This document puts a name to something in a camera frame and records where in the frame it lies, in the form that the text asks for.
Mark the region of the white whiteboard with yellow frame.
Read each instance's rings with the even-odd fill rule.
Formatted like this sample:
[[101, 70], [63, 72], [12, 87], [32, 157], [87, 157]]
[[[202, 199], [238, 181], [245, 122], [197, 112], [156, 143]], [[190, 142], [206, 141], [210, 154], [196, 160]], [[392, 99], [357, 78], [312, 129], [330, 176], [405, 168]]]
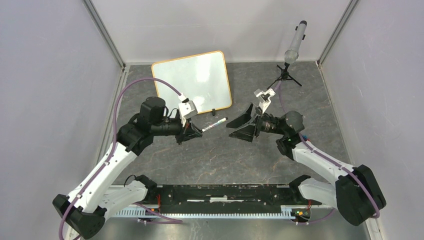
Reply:
[[193, 101], [199, 114], [233, 104], [225, 56], [220, 50], [155, 62], [151, 72]]

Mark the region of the silver microphone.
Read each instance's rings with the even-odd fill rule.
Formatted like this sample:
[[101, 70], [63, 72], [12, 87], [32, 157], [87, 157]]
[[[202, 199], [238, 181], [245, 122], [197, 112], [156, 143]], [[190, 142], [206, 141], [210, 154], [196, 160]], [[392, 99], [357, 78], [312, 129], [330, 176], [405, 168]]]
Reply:
[[299, 57], [299, 50], [300, 50], [300, 46], [302, 41], [305, 38], [305, 30], [307, 27], [307, 21], [306, 20], [302, 20], [300, 21], [300, 23], [298, 24], [298, 26], [295, 28], [295, 34], [293, 36], [293, 39], [290, 43], [289, 48], [287, 49], [287, 51], [284, 53], [284, 62], [287, 64], [293, 64], [296, 62], [296, 60]]

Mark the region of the white whiteboard marker pen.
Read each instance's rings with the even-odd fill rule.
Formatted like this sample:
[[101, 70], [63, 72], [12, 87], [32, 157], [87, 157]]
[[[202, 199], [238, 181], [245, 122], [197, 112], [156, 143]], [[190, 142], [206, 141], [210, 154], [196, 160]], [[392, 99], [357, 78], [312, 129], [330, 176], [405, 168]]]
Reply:
[[216, 121], [216, 122], [214, 122], [212, 124], [209, 124], [206, 127], [202, 128], [201, 131], [202, 132], [206, 132], [206, 131], [208, 131], [208, 130], [210, 130], [210, 129], [212, 129], [212, 128], [214, 128], [214, 127], [216, 127], [216, 126], [218, 126], [218, 125], [220, 125], [220, 124], [222, 124], [224, 122], [226, 122], [227, 120], [228, 120], [228, 117], [224, 117], [224, 118], [222, 118], [222, 119], [220, 119], [220, 120], [218, 120], [218, 121]]

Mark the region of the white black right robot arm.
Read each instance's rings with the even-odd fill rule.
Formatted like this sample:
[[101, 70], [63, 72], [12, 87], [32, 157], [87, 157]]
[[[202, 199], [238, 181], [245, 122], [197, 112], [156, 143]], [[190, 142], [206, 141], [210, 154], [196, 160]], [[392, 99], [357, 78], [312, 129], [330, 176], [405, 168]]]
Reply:
[[328, 205], [351, 225], [358, 226], [369, 218], [377, 219], [387, 205], [373, 171], [366, 165], [353, 166], [324, 153], [301, 132], [305, 126], [301, 113], [291, 110], [277, 117], [263, 112], [255, 104], [226, 124], [233, 129], [229, 137], [252, 142], [260, 133], [277, 134], [277, 149], [287, 158], [300, 163], [326, 181], [310, 176], [294, 180], [289, 199], [295, 204], [306, 200]]

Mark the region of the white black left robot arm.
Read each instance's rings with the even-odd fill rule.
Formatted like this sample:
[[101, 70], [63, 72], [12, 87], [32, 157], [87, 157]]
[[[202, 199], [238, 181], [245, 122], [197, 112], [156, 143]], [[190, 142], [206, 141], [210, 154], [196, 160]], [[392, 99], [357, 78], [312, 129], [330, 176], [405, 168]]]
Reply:
[[185, 97], [178, 104], [175, 117], [168, 117], [166, 102], [148, 97], [113, 137], [104, 157], [90, 174], [67, 195], [58, 194], [52, 204], [61, 217], [61, 225], [68, 224], [79, 238], [94, 237], [105, 222], [127, 206], [143, 201], [153, 203], [157, 198], [155, 183], [145, 176], [107, 195], [106, 192], [118, 175], [133, 162], [156, 136], [174, 136], [178, 144], [202, 137], [201, 129], [191, 117], [198, 111], [193, 101]]

